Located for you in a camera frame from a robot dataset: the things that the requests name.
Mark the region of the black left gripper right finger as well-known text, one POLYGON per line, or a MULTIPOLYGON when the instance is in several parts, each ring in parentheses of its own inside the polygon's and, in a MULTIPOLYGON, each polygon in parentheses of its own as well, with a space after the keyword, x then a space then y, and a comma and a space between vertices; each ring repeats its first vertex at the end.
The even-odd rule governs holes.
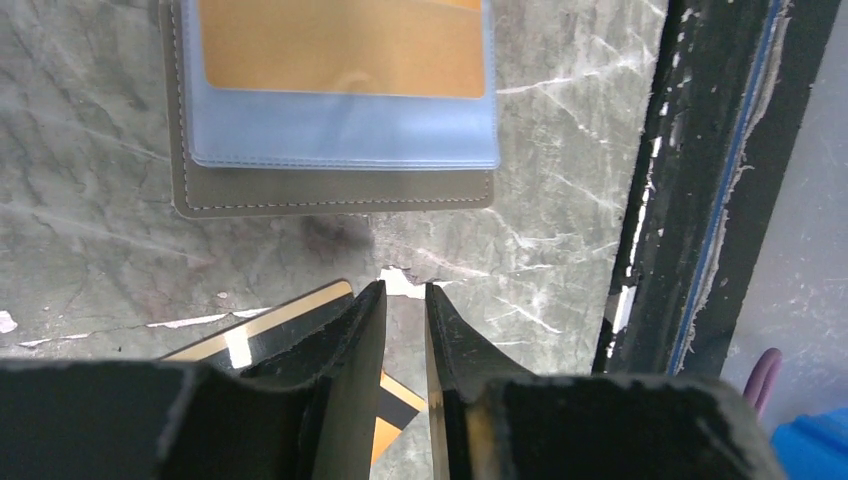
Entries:
POLYGON ((438 479, 781 479, 732 387, 665 375, 538 375, 425 288, 438 479))

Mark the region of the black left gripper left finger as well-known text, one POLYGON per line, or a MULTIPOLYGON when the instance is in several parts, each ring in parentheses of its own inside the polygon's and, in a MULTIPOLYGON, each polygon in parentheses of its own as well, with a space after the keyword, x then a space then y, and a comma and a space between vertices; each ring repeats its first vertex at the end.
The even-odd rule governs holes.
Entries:
POLYGON ((1 475, 365 479, 385 325, 375 281, 239 374, 172 360, 4 360, 1 475))

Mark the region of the grey card holder blue lining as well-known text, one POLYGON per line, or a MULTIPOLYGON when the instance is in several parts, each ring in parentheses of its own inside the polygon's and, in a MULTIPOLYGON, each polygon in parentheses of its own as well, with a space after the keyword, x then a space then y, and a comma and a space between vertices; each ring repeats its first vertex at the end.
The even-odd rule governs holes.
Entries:
POLYGON ((159 5, 172 203, 191 219, 478 209, 499 165, 479 99, 232 90, 202 74, 199 6, 159 5))

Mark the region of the gold card black stripe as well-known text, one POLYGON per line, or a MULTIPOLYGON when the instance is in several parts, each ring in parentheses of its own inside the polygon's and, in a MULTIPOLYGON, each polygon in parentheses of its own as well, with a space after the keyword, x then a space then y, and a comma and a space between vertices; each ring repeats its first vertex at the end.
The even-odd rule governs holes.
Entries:
POLYGON ((206 80, 239 90, 476 99, 479 1, 199 1, 206 80))

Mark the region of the gold card under finger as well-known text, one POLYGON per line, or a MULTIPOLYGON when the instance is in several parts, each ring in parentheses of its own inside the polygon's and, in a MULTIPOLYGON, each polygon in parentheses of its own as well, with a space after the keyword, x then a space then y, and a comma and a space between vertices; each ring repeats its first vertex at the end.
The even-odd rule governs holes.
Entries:
POLYGON ((381 372, 378 408, 375 418, 371 464, 374 465, 385 450, 420 413, 428 408, 425 398, 381 372))

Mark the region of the gold card under holder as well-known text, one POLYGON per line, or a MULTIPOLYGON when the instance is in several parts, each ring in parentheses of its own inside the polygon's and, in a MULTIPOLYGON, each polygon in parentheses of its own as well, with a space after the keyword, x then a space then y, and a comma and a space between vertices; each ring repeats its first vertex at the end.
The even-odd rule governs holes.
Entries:
POLYGON ((351 284, 337 280, 163 356, 201 362, 237 374, 270 359, 333 320, 353 300, 351 284))

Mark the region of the blue plastic bin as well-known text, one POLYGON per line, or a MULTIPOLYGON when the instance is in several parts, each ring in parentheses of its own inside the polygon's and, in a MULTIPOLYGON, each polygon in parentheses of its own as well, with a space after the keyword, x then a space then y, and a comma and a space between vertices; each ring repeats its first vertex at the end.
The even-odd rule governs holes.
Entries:
POLYGON ((846 408, 782 424, 771 444, 789 479, 847 480, 846 408))

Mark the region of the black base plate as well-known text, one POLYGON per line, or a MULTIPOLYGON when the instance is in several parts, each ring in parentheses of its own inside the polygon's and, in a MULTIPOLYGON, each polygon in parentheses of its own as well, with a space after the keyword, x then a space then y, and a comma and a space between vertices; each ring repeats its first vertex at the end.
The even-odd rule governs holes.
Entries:
POLYGON ((594 372, 720 374, 840 8, 669 3, 594 372))

